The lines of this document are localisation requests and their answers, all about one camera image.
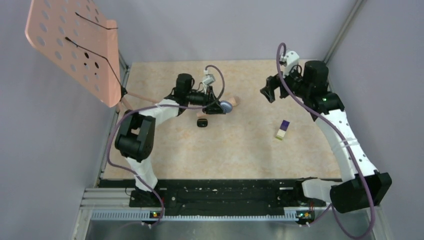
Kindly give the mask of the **purple and green toy blocks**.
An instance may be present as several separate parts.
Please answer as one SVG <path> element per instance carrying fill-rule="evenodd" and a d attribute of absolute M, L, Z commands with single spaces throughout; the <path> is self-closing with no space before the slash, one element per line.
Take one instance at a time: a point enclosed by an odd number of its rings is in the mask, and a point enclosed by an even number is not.
<path fill-rule="evenodd" d="M 278 140 L 282 140 L 287 133 L 289 125 L 290 125 L 289 121 L 283 120 L 282 123 L 280 124 L 279 129 L 277 130 L 277 132 L 275 134 L 275 138 L 278 139 Z"/>

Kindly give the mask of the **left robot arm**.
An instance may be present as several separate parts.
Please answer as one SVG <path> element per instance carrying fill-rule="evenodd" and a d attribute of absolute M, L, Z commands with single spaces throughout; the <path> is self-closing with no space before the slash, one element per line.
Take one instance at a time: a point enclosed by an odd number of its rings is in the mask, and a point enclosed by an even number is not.
<path fill-rule="evenodd" d="M 180 116 L 189 105 L 202 107 L 207 115 L 230 113 L 233 104 L 220 101 L 213 87 L 208 85 L 205 92 L 193 89 L 194 78 L 180 73 L 171 93 L 150 109 L 129 115 L 120 125 L 114 146 L 126 158 L 134 171 L 135 186 L 143 191 L 141 200 L 149 207 L 160 202 L 160 193 L 155 190 L 158 178 L 152 167 L 150 154 L 154 146 L 155 129 L 165 121 Z"/>

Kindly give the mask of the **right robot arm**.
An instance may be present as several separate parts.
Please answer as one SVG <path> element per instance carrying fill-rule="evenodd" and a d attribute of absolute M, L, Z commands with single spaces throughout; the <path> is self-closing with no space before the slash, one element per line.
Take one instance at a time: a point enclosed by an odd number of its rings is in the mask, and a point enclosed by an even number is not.
<path fill-rule="evenodd" d="M 380 172 L 368 159 L 347 119 L 340 97 L 329 90 L 329 68 L 323 61 L 309 60 L 304 67 L 298 62 L 278 61 L 284 66 L 278 74 L 269 76 L 260 90 L 273 103 L 275 90 L 280 98 L 291 96 L 311 115 L 324 134 L 340 169 L 341 182 L 318 178 L 304 178 L 293 192 L 299 206 L 307 206 L 313 199 L 331 203 L 339 213 L 378 206 L 392 185 L 387 172 Z"/>

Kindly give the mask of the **grey-blue oval case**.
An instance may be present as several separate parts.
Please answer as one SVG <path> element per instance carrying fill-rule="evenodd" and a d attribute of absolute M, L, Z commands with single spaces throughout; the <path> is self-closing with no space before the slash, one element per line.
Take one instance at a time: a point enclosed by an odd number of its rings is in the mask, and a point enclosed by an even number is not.
<path fill-rule="evenodd" d="M 219 105 L 223 114 L 228 114 L 233 110 L 233 105 L 229 101 L 223 100 L 219 103 Z"/>

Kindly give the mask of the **black earbud charging case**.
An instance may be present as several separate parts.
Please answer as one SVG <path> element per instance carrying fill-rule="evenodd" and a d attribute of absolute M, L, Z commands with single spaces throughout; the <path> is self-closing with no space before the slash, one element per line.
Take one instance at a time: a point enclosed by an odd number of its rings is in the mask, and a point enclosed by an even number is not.
<path fill-rule="evenodd" d="M 196 121 L 196 125 L 199 128 L 206 128 L 209 125 L 209 121 L 206 118 L 199 118 Z"/>

